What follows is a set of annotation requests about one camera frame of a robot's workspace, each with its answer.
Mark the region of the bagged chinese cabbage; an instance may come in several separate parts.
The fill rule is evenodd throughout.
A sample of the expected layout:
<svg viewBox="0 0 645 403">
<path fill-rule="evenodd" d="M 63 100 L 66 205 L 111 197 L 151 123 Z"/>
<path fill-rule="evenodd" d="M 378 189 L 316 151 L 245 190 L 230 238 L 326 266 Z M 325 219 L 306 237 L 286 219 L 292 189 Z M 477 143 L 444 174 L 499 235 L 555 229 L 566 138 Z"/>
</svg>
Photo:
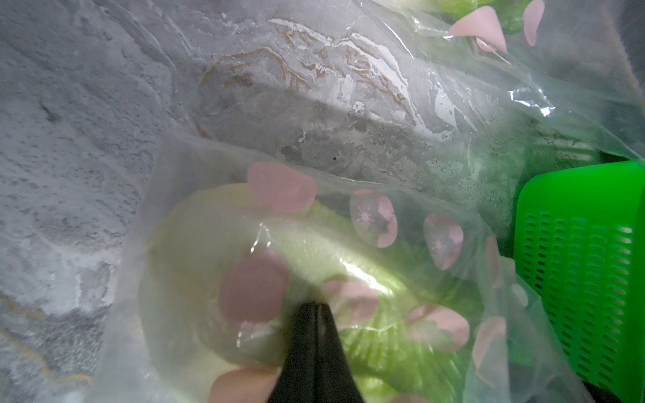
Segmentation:
<svg viewBox="0 0 645 403">
<path fill-rule="evenodd" d="M 346 70 L 397 104 L 411 124 L 420 82 L 401 65 L 430 65 L 507 109 L 607 154 L 644 157 L 644 4 L 641 1 L 172 1 L 166 27 L 203 66 L 280 35 L 331 90 Z"/>
<path fill-rule="evenodd" d="M 589 402 L 475 213 L 169 138 L 89 402 Z"/>
</svg>

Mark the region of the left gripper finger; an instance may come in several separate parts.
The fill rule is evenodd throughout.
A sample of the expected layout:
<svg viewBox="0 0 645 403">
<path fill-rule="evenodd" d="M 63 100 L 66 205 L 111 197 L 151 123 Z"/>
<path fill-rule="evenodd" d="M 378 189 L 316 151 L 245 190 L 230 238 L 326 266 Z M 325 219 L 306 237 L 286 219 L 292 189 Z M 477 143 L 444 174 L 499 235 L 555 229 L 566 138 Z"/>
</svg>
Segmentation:
<svg viewBox="0 0 645 403">
<path fill-rule="evenodd" d="M 291 345 L 270 402 L 359 402 L 329 305 L 306 302 L 297 309 Z"/>
</svg>

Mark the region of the green plastic basket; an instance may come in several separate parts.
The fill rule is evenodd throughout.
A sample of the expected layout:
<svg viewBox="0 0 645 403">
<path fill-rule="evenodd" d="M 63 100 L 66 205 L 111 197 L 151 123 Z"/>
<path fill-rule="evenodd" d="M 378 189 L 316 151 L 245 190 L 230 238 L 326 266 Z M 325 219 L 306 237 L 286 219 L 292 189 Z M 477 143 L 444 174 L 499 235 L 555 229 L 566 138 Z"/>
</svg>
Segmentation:
<svg viewBox="0 0 645 403">
<path fill-rule="evenodd" d="M 643 401 L 643 166 L 530 180 L 517 201 L 514 259 L 578 376 L 620 401 Z"/>
</svg>

